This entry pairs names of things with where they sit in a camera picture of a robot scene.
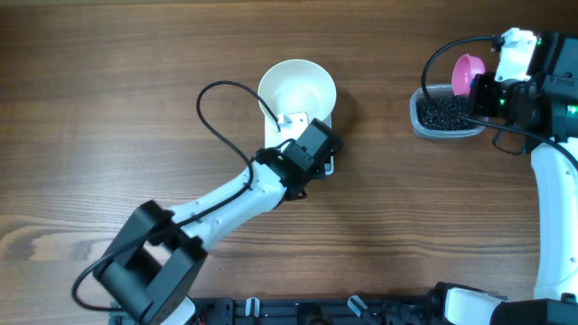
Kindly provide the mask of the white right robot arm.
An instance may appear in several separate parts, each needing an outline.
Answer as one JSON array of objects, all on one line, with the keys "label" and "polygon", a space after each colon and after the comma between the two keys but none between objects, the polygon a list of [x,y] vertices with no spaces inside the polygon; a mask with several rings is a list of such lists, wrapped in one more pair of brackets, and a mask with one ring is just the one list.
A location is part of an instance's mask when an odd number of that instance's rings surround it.
[{"label": "white right robot arm", "polygon": [[536,177],[540,256],[530,300],[509,302],[466,286],[439,285],[432,317],[445,324],[577,322],[577,39],[511,28],[487,38],[494,72],[456,64],[452,91],[466,95],[462,120],[525,138]]}]

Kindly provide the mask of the pink scoop with blue handle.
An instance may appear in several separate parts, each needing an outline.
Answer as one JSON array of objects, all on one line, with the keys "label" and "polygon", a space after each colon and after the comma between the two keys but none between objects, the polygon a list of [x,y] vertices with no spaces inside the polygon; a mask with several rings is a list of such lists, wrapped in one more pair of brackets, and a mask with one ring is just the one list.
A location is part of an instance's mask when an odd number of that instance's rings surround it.
[{"label": "pink scoop with blue handle", "polygon": [[452,71],[452,92],[455,96],[468,96],[471,91],[471,83],[479,74],[486,72],[482,59],[462,55],[455,63]]}]

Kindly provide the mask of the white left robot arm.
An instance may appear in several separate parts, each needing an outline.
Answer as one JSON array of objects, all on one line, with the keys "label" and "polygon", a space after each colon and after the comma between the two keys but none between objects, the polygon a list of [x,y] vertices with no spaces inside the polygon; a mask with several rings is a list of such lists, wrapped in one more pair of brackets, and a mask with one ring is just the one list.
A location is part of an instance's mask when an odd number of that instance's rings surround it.
[{"label": "white left robot arm", "polygon": [[209,251],[251,218],[305,198],[305,187],[342,147],[322,121],[297,139],[262,148],[233,180],[189,203],[149,200],[129,217],[95,267],[95,279],[138,324],[176,322]]}]

